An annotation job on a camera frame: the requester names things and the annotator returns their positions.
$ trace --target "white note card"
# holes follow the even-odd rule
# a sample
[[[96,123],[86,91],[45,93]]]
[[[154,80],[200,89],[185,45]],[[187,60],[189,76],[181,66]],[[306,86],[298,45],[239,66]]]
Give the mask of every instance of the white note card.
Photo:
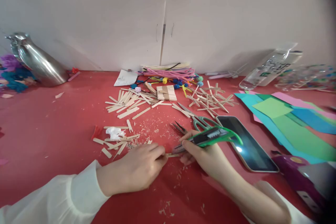
[[[127,72],[125,70],[120,70],[118,79],[116,80],[114,86],[127,86],[135,83],[138,74],[136,72]]]

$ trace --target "red table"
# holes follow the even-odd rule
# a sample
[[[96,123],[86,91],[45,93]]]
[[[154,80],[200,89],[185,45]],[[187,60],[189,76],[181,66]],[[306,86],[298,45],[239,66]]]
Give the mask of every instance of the red table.
[[[86,71],[73,81],[58,87],[30,87],[11,99],[1,99],[0,158],[8,159],[0,166],[0,207],[14,204],[33,190],[43,186],[59,174],[81,172],[94,159],[105,165],[109,160],[101,153],[102,145],[90,140],[95,125],[126,126],[126,119],[118,119],[115,112],[108,113],[104,102],[108,96],[118,97],[120,87],[113,84],[117,72]],[[238,79],[218,79],[212,85],[226,91],[225,97],[238,92]],[[256,92],[271,94],[278,91],[273,86],[257,87]],[[55,95],[65,92],[59,99]],[[177,99],[187,106],[190,100],[176,91]],[[294,91],[290,95],[314,102],[332,105],[336,95],[318,91]],[[278,144],[272,134],[260,123],[253,121],[252,113],[240,100],[240,105],[227,106],[229,115],[241,120],[264,150],[288,152]],[[140,111],[148,104],[140,106]],[[199,116],[207,112],[197,111]],[[157,106],[135,120],[130,120],[134,134],[141,134],[139,142],[153,140],[164,145],[170,153],[180,138],[170,123],[178,121],[186,129],[192,129],[191,120],[170,106]],[[329,135],[319,136],[331,139]],[[228,143],[222,143],[223,152],[233,167],[249,183],[258,180],[269,182],[301,212],[312,216],[308,207],[289,187],[280,174],[251,173],[240,162]],[[166,166],[148,190],[112,196],[96,215],[93,223],[247,223],[238,207],[225,195],[219,193],[201,177],[197,164],[183,167],[178,158],[170,158]]]

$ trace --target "left hand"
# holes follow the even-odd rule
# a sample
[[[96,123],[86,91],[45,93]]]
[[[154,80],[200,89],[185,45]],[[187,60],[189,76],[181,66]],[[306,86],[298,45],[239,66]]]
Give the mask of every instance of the left hand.
[[[106,196],[144,190],[167,160],[165,148],[157,143],[137,146],[123,158],[97,170],[99,186]]]

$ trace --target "plastic water bottle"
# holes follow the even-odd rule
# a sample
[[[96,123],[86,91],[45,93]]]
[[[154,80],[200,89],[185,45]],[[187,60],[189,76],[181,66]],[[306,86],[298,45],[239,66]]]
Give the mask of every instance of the plastic water bottle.
[[[290,52],[296,45],[297,43],[286,44],[267,55],[261,64],[245,77],[239,87],[252,90],[258,85],[266,86],[301,58],[302,52]]]

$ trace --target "pink pipe cleaner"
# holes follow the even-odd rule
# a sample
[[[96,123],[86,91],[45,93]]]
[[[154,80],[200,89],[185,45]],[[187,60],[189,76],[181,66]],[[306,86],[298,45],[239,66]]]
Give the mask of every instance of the pink pipe cleaner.
[[[182,79],[184,81],[189,81],[187,77],[194,77],[195,76],[195,69],[189,68],[184,70],[174,70],[174,71],[166,71],[166,70],[153,70],[148,67],[147,72],[141,72],[145,76],[162,76],[168,77],[171,79]]]

